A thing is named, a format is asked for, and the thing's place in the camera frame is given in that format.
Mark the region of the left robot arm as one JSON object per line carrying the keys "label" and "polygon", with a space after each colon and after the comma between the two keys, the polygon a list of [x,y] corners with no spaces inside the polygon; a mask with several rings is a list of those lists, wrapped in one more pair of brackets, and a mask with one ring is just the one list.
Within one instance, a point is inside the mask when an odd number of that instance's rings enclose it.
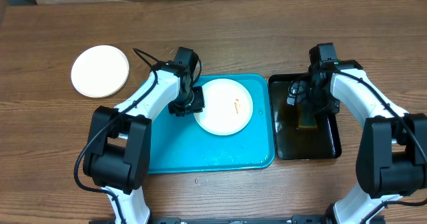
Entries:
{"label": "left robot arm", "polygon": [[149,169],[152,124],[164,108],[185,117],[204,107],[197,53],[179,47],[171,61],[149,66],[148,80],[114,108],[93,113],[86,146],[76,160],[73,176],[85,191],[109,196],[113,223],[149,223],[150,210],[142,185]]}

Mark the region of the white plate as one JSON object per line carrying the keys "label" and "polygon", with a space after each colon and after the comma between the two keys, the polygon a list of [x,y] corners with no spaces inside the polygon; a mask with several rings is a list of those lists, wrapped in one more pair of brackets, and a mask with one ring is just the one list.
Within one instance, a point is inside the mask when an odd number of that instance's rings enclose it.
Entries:
{"label": "white plate", "polygon": [[214,79],[202,86],[204,108],[194,115],[205,131],[220,136],[241,131],[252,118],[254,104],[249,91],[237,81]]}
{"label": "white plate", "polygon": [[104,98],[118,92],[129,77],[129,61],[111,45],[88,48],[74,61],[71,83],[75,90],[90,98]]}

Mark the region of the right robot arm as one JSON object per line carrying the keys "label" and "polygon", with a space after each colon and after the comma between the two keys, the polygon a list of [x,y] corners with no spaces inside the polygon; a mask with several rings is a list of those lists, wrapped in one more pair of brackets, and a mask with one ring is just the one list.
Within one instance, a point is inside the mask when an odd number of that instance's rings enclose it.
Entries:
{"label": "right robot arm", "polygon": [[313,128],[319,114],[335,115],[344,104],[363,127],[356,160],[357,182],[331,204],[320,223],[384,223],[379,212],[407,202],[426,188],[426,115],[395,105],[369,80],[361,64],[337,58],[333,43],[309,51],[308,71],[291,81],[288,104],[298,110],[298,126]]}

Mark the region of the green yellow sponge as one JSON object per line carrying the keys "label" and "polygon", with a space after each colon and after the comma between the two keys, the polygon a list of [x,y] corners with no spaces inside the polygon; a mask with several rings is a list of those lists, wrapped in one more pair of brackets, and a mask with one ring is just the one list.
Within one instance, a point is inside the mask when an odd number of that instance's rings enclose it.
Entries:
{"label": "green yellow sponge", "polygon": [[316,121],[316,117],[310,112],[299,112],[298,128],[299,129],[317,129],[318,124]]}

